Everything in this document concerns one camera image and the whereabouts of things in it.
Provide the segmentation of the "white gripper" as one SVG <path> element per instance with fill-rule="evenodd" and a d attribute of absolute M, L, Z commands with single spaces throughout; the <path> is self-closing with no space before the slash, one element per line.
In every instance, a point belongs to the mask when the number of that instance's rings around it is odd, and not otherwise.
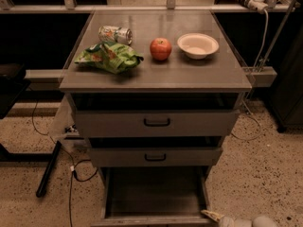
<path fill-rule="evenodd" d="M 209 210 L 202 210 L 201 213 L 212 220 L 219 222 L 219 227 L 252 227 L 252 221 L 249 219 L 233 219 Z"/>

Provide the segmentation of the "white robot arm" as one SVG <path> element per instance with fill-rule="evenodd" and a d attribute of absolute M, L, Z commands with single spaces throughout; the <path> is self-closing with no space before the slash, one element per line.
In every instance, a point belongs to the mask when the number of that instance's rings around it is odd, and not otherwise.
<path fill-rule="evenodd" d="M 278 227 L 278 225 L 266 216 L 259 216 L 254 219 L 231 218 L 216 212 L 202 210 L 207 217 L 219 223 L 219 227 Z"/>

